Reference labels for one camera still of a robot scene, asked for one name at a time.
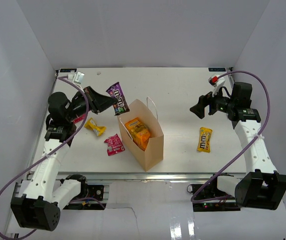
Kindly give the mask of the orange yellow snack multipack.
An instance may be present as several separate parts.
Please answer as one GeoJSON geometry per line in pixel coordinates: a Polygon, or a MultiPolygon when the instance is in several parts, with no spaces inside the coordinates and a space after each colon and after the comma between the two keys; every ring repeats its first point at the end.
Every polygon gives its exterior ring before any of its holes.
{"type": "Polygon", "coordinates": [[[133,142],[143,151],[146,150],[151,137],[148,127],[136,117],[125,123],[125,128],[130,134],[133,142]]]}

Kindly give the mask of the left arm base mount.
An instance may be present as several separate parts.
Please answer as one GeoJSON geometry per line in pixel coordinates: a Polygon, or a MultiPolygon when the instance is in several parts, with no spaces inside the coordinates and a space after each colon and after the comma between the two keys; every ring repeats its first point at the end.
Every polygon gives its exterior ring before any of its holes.
{"type": "Polygon", "coordinates": [[[87,185],[86,201],[89,201],[89,198],[95,198],[99,201],[102,201],[104,198],[104,185],[87,185]]]}

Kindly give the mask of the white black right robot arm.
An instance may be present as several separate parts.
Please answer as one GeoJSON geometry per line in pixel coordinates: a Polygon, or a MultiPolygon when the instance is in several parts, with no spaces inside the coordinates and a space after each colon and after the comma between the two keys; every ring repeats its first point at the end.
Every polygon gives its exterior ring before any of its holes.
{"type": "Polygon", "coordinates": [[[251,105],[252,86],[237,82],[230,97],[223,96],[222,89],[199,97],[198,103],[190,108],[200,119],[217,111],[227,114],[232,122],[242,147],[246,175],[238,179],[228,174],[219,174],[208,187],[209,195],[221,199],[232,196],[239,207],[276,210],[286,191],[286,175],[279,174],[267,152],[261,129],[260,116],[251,105]]]}

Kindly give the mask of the dark brown M&M's packet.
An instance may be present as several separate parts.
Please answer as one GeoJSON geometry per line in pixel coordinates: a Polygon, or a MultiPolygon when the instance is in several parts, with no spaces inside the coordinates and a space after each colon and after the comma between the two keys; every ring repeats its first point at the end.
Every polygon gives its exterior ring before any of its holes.
{"type": "Polygon", "coordinates": [[[125,95],[123,94],[122,88],[119,82],[111,85],[106,92],[110,95],[110,97],[116,99],[116,103],[113,104],[113,108],[115,111],[115,115],[119,116],[123,113],[127,113],[130,111],[129,106],[126,102],[125,95]]]}

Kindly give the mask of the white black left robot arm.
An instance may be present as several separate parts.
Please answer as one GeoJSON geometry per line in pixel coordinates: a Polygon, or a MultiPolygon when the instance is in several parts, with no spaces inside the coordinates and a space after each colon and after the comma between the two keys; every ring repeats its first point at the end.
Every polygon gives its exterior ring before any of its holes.
{"type": "Polygon", "coordinates": [[[11,201],[11,209],[20,227],[53,231],[60,220],[61,210],[71,200],[82,200],[88,195],[85,176],[70,175],[54,189],[56,177],[77,129],[74,120],[85,115],[86,111],[101,113],[116,102],[115,98],[99,94],[90,86],[77,92],[72,100],[63,92],[49,96],[44,160],[37,165],[22,196],[11,201]]]}

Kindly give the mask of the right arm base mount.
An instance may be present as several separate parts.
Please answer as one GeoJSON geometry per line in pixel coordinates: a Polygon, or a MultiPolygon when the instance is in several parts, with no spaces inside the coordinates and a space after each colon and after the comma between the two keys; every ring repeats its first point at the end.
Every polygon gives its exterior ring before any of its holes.
{"type": "Polygon", "coordinates": [[[199,203],[193,203],[193,211],[195,213],[236,212],[241,210],[236,204],[234,197],[210,186],[205,187],[193,200],[200,201],[199,203]]]}

